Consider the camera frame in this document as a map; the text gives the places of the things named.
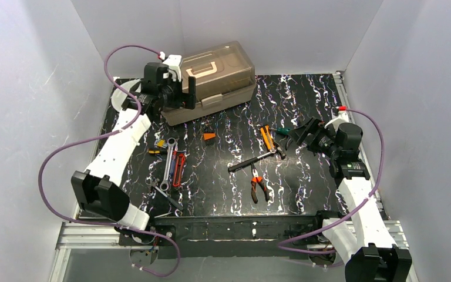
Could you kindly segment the black handled hammer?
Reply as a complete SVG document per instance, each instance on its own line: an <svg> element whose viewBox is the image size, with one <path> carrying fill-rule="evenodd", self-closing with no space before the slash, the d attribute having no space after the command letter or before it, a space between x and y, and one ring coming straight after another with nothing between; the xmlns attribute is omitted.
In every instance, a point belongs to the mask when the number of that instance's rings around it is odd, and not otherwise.
<svg viewBox="0 0 451 282"><path fill-rule="evenodd" d="M269 150L267 153L264 153L263 155L260 156L256 156L256 157L252 157L248 160L245 160L241 163L232 165L230 167L227 168L227 171L229 173L234 173L240 169L243 169L247 166L250 166L256 162L259 162L262 159L265 159L266 157L269 156L273 156L273 155L279 155L281 157L282 160L284 160L287 157L287 154L284 152L284 150L282 149L282 147L278 144L278 143L274 143L274 148Z"/></svg>

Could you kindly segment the beige plastic tool box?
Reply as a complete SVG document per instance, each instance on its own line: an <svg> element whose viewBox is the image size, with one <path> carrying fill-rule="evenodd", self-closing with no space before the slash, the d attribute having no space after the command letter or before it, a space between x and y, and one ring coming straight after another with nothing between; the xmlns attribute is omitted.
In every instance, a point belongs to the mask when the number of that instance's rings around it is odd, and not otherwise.
<svg viewBox="0 0 451 282"><path fill-rule="evenodd" d="M162 115L170 126L249 102L256 87L255 67L238 41L195 52L181 64L183 91L188 78L196 79L194 109L165 109Z"/></svg>

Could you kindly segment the steel combination wrench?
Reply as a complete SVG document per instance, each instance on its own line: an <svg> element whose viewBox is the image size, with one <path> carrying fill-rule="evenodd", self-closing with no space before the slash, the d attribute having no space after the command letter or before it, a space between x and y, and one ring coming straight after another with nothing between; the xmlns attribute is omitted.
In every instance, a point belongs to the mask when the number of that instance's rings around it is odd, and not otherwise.
<svg viewBox="0 0 451 282"><path fill-rule="evenodd" d="M162 191L166 191L169 189L169 177L170 177L170 169L173 160L173 155L176 152L177 140L173 137L167 140L167 157L166 157L166 166L164 169L163 180L160 183L159 188Z"/></svg>

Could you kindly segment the yellow black hex key set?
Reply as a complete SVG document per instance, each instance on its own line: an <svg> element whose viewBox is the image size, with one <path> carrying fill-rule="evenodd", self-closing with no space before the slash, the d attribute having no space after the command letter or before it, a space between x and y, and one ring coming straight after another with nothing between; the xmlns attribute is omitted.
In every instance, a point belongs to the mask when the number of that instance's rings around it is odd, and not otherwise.
<svg viewBox="0 0 451 282"><path fill-rule="evenodd" d="M154 147L151 147L147 151L151 155L166 155L167 154L167 143L165 140L158 140Z"/></svg>

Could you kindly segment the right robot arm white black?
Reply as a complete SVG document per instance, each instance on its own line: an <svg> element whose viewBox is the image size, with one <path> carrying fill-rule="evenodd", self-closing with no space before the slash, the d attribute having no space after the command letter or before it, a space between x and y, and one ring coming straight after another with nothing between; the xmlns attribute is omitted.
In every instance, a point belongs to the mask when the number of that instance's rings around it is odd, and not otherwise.
<svg viewBox="0 0 451 282"><path fill-rule="evenodd" d="M329 123L313 117L290 136L298 145L306 143L310 152L329 157L349 213L320 211L312 231L288 242L322 234L344 263L346 281L417 281L409 250L398 245L376 204L377 184L359 157L362 129L341 117Z"/></svg>

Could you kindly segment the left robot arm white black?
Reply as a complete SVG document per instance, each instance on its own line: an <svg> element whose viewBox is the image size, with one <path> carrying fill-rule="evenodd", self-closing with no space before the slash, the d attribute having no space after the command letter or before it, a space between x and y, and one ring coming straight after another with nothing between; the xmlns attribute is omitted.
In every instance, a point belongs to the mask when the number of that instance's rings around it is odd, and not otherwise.
<svg viewBox="0 0 451 282"><path fill-rule="evenodd" d="M145 230L150 216L130 203L120 188L122 174L141 137L159 119L164 109L194 109L196 81L188 79L190 90L183 92L182 59L171 55L162 63L150 62L144 67L140 91L131 90L136 99L127 97L121 105L112 136L84 172L71 178L79 207L115 221L121 226Z"/></svg>

